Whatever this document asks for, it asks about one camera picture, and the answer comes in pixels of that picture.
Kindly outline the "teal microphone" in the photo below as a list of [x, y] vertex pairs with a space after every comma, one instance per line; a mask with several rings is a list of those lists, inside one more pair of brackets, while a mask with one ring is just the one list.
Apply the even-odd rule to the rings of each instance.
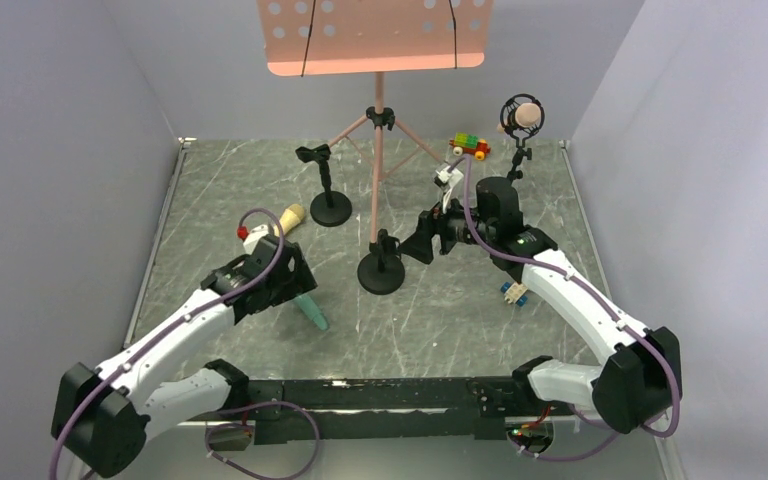
[[329, 329], [327, 316], [309, 294], [297, 296], [293, 299], [293, 303], [317, 326], [319, 330], [327, 331]]

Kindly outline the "black tripod microphone stand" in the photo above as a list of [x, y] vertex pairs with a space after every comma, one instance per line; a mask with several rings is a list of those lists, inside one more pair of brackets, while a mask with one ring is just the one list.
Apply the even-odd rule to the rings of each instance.
[[513, 130], [511, 127], [509, 127], [505, 132], [503, 132], [515, 142], [515, 152], [511, 160], [511, 168], [506, 174], [506, 178], [510, 183], [513, 183], [514, 181], [523, 177], [521, 165], [525, 160], [532, 159], [532, 151], [530, 147], [526, 146], [526, 141], [536, 136], [545, 123], [545, 110], [543, 105], [535, 96], [531, 94], [521, 93], [514, 95], [504, 103], [502, 108], [505, 106], [520, 105], [524, 103], [537, 103], [540, 105], [543, 110], [543, 122], [540, 129], [533, 128], [526, 130]]

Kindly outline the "pink microphone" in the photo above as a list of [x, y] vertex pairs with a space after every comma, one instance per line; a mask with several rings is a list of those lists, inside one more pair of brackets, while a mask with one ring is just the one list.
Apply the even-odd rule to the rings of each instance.
[[540, 129], [542, 122], [543, 110], [537, 103], [510, 105], [502, 108], [497, 131], [503, 133], [509, 127], [513, 130]]

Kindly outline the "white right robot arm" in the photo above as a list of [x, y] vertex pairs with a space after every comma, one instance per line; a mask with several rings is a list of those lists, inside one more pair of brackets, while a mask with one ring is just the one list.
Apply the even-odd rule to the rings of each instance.
[[[550, 356], [518, 367], [512, 377], [525, 395], [541, 403], [566, 403], [596, 412], [612, 430], [627, 434], [648, 428], [667, 410], [679, 412], [682, 397], [678, 338], [668, 328], [651, 329], [616, 306], [569, 261], [544, 231], [525, 223], [519, 196], [503, 177], [476, 187], [477, 204], [453, 196], [460, 173], [439, 173], [438, 202], [421, 212], [415, 232], [400, 251], [424, 264], [456, 244], [478, 245], [512, 279], [509, 303], [537, 294], [570, 325], [595, 355], [595, 366]], [[440, 248], [434, 250], [438, 240]]]

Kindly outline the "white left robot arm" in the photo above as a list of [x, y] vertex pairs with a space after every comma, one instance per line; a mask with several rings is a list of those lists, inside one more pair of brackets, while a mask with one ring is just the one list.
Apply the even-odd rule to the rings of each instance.
[[249, 378], [227, 361], [210, 361], [179, 381], [171, 376], [203, 344], [245, 317], [316, 286], [301, 247], [267, 233], [251, 252], [211, 271], [173, 315], [142, 339], [96, 367], [76, 363], [58, 387], [50, 478], [57, 476], [64, 449], [100, 477], [111, 478], [150, 440], [179, 423], [249, 405]]

